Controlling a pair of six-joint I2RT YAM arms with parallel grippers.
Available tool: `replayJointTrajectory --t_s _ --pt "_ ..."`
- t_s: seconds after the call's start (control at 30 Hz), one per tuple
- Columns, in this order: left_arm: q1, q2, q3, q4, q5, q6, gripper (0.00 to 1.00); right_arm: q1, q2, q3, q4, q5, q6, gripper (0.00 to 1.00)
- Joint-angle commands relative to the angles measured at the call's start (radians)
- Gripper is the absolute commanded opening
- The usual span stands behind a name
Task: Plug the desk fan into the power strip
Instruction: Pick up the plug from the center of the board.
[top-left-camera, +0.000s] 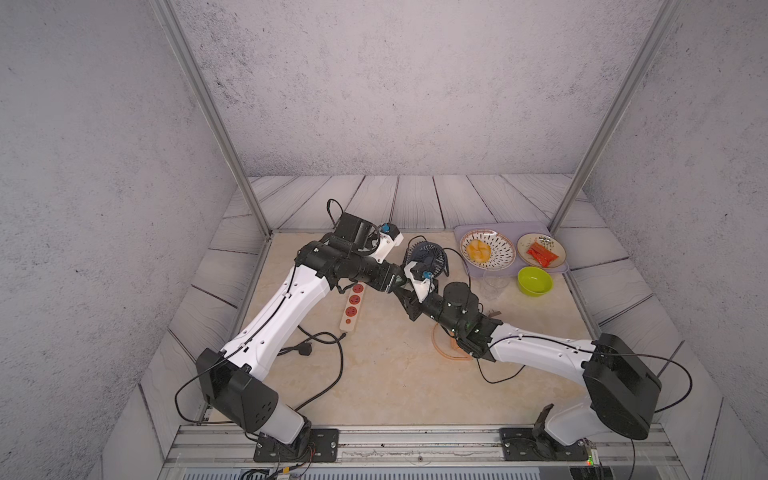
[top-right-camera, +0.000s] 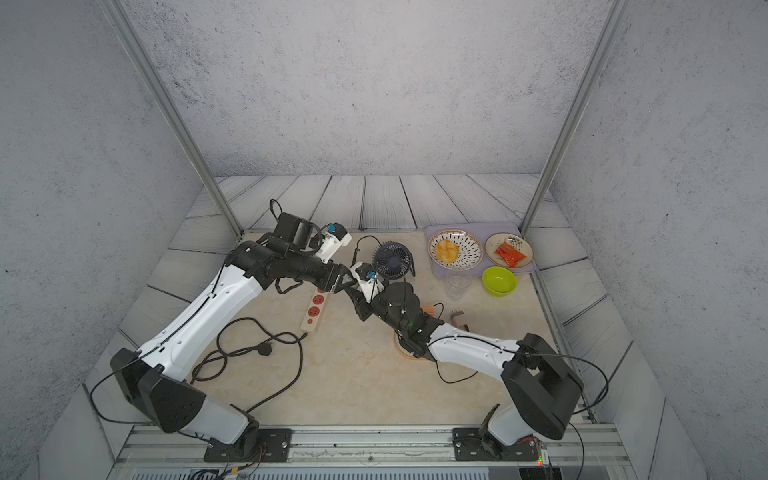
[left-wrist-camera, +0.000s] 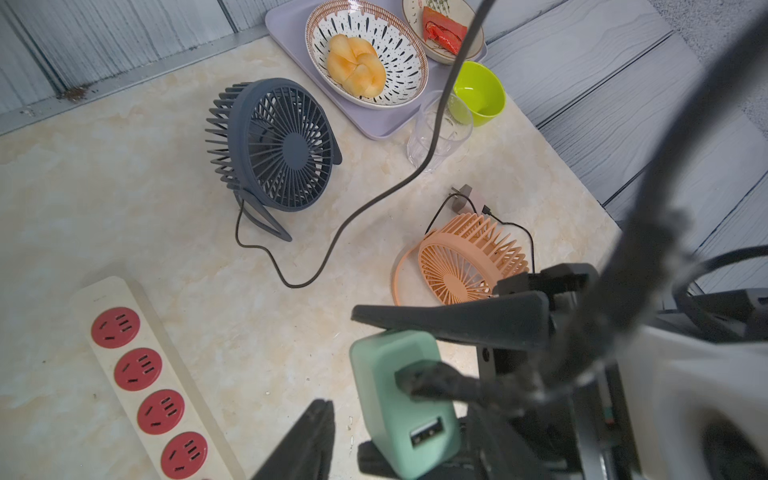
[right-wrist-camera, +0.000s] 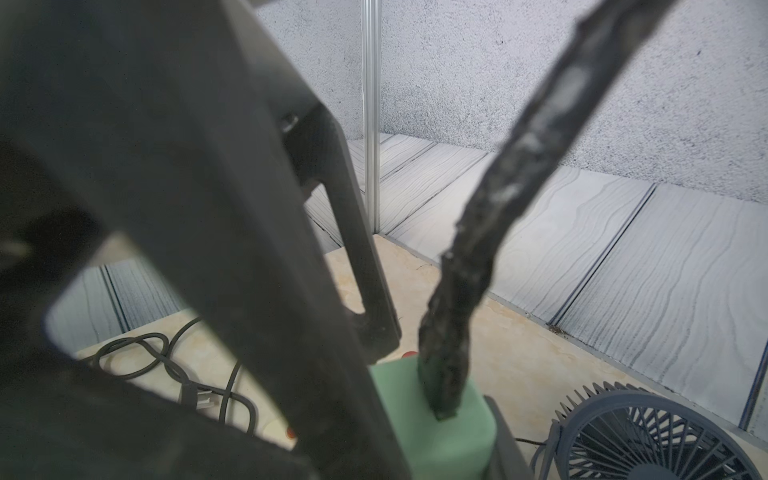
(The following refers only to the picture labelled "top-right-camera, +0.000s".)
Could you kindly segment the beige power strip red sockets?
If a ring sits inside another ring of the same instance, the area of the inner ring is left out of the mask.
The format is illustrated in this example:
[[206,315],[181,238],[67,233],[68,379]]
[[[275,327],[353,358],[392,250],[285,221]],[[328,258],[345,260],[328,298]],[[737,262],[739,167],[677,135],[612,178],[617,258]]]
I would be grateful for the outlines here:
[[317,329],[326,309],[328,297],[329,293],[320,289],[313,293],[300,325],[303,332],[314,332]]

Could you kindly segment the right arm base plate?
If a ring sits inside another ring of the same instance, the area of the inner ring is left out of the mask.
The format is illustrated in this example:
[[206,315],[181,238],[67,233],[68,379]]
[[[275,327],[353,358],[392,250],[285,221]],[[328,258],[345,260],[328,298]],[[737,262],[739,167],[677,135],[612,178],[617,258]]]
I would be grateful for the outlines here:
[[541,453],[535,437],[526,437],[506,446],[479,427],[457,427],[452,430],[454,458],[459,462],[535,462]]

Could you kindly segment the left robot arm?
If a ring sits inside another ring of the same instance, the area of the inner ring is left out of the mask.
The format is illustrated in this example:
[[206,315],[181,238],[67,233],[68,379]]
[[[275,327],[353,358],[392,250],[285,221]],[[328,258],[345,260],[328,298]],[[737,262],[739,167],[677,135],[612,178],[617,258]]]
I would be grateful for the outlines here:
[[219,444],[249,447],[258,435],[257,421],[209,398],[187,378],[235,315],[271,285],[287,278],[325,292],[339,286],[344,268],[332,257],[350,241],[339,223],[319,228],[281,213],[273,232],[232,250],[211,284],[160,333],[138,350],[122,349],[112,357],[110,365],[127,402],[166,433],[198,434]]

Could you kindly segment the pink plug adapter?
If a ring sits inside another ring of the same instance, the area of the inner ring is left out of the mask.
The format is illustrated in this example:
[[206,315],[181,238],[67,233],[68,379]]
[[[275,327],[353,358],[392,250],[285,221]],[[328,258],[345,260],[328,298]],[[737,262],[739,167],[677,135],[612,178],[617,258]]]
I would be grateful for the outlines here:
[[469,331],[468,317],[464,311],[455,310],[450,315],[450,323],[458,329]]

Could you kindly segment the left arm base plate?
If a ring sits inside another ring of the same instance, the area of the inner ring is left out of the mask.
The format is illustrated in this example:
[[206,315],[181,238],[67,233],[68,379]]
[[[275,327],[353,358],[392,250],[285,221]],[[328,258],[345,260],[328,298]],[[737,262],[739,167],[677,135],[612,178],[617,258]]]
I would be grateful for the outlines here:
[[285,463],[294,431],[289,428],[248,427],[233,444],[212,439],[203,456],[205,463]]

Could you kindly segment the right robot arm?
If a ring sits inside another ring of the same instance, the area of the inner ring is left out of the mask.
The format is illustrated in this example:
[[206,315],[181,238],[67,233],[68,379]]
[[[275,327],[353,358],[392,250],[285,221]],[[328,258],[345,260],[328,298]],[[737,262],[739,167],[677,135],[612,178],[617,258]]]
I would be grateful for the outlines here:
[[348,281],[334,291],[346,293],[360,320],[375,316],[389,325],[412,357],[460,365],[500,381],[512,406],[488,420],[488,432],[497,442],[512,445],[534,434],[563,438],[584,384],[542,337],[529,333],[521,340],[503,340],[455,327],[426,313],[407,282],[368,288]]

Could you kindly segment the orange desk fan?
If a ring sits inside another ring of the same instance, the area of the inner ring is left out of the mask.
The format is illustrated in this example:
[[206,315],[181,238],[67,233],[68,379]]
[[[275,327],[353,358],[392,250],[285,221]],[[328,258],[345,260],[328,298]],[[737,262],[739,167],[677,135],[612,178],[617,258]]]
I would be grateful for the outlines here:
[[[422,309],[429,314],[430,316],[434,316],[436,313],[436,305],[423,305]],[[421,361],[421,358],[416,357],[413,353],[407,351],[404,347],[402,347],[399,343],[399,337],[397,336],[397,333],[394,332],[392,336],[392,342],[395,351],[402,356],[403,358],[411,361]]]

